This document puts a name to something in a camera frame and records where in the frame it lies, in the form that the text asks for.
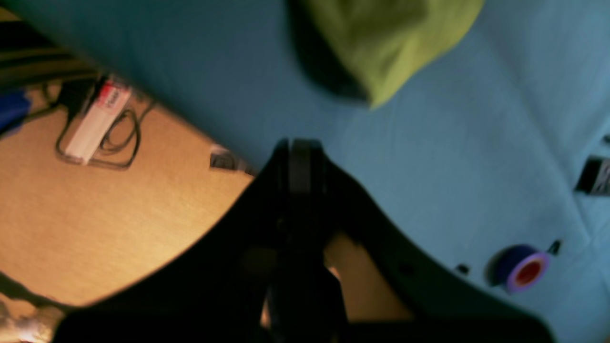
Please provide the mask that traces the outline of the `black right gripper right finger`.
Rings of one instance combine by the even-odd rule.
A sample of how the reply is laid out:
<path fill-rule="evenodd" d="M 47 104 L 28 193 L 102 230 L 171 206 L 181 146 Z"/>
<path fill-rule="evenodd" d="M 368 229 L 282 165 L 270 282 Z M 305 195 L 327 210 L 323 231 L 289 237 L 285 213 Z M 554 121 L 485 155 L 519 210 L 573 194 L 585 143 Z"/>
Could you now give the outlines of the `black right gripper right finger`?
<path fill-rule="evenodd" d="M 316 334 L 346 343 L 551 343 L 547 326 L 477 290 L 420 251 L 366 190 L 331 163 L 317 141 L 280 141 L 274 171 L 283 212 L 287 269 L 274 283 L 277 310 L 305 301 L 329 315 Z M 323 262 L 338 235 L 364 250 L 373 271 L 407 306 L 405 320 L 349 323 L 342 289 Z"/>

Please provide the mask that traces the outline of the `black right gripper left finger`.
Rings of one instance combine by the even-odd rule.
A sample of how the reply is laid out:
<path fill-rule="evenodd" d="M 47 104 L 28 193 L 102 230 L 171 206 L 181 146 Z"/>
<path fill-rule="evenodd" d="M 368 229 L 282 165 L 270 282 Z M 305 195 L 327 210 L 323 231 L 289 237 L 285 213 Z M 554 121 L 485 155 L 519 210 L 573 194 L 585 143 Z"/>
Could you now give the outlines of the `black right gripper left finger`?
<path fill-rule="evenodd" d="M 222 219 L 141 282 L 60 323 L 55 343 L 252 343 L 282 243 L 288 141 Z"/>

